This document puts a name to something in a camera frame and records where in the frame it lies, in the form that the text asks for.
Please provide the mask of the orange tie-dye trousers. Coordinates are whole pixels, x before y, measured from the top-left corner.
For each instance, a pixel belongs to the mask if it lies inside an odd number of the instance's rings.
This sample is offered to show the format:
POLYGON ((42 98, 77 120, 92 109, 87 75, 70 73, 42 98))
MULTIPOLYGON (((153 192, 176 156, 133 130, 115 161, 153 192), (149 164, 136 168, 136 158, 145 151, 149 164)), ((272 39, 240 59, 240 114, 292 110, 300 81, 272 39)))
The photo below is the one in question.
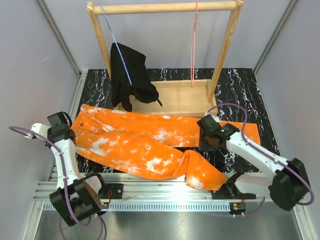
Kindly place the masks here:
POLYGON ((76 152, 101 165, 149 180, 180 176, 197 190, 217 191, 227 177, 194 151, 198 119, 84 104, 72 124, 76 152))

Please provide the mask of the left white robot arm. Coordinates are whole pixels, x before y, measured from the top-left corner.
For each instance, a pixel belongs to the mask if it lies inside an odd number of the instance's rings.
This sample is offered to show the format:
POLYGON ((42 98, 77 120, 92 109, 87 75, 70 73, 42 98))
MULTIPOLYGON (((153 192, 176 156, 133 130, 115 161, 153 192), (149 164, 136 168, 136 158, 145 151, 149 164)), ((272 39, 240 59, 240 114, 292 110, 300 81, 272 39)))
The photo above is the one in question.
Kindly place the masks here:
POLYGON ((43 140, 54 154, 57 186, 49 200, 65 223, 72 227, 102 210, 101 198, 107 195, 108 187, 97 172, 81 177, 70 116, 61 111, 48 116, 47 120, 50 125, 32 125, 27 137, 43 140))

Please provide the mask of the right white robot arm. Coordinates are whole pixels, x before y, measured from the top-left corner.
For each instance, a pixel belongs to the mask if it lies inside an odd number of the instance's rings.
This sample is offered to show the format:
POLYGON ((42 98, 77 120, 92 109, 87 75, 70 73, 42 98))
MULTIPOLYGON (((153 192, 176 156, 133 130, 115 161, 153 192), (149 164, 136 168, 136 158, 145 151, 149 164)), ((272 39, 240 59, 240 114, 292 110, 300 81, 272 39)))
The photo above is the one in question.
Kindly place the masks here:
POLYGON ((224 189, 233 199, 243 196, 271 198, 281 209, 290 211, 303 205, 310 194, 309 204, 315 200, 306 168, 297 158, 288 160, 250 140, 243 131, 227 123, 221 125, 217 117, 205 115, 197 121, 200 129, 199 148, 225 149, 258 168, 263 176, 235 173, 228 178, 224 189))

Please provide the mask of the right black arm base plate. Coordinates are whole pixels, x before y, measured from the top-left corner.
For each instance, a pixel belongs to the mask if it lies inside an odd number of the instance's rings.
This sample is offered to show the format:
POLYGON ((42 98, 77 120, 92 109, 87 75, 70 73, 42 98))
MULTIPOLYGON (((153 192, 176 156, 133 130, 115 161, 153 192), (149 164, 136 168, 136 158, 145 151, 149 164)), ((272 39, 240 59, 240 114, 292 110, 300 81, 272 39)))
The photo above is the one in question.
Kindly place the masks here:
POLYGON ((229 192, 227 189, 210 191, 213 200, 255 200, 257 196, 252 193, 241 193, 238 190, 229 192))

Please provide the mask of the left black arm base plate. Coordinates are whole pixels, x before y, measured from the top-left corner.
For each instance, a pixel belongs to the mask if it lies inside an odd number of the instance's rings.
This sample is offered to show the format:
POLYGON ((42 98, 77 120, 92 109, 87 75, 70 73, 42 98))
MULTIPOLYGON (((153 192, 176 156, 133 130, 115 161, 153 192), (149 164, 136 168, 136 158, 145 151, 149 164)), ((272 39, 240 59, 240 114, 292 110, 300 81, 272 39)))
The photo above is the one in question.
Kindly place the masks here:
POLYGON ((122 183, 107 183, 106 186, 106 199, 111 197, 112 200, 121 200, 123 198, 124 185, 122 183))

